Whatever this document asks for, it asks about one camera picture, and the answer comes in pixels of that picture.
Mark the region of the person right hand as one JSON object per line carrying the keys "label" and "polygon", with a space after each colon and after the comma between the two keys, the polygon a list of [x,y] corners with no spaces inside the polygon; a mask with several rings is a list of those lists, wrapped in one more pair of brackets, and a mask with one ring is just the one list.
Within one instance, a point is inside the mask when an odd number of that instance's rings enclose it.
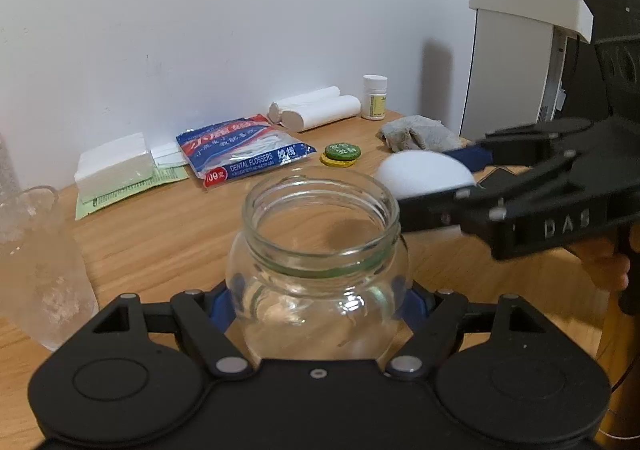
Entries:
{"label": "person right hand", "polygon": [[566,249],[580,259],[582,269],[598,289],[620,292],[628,288],[631,261],[627,255],[616,252],[614,241],[607,237],[590,238]]}

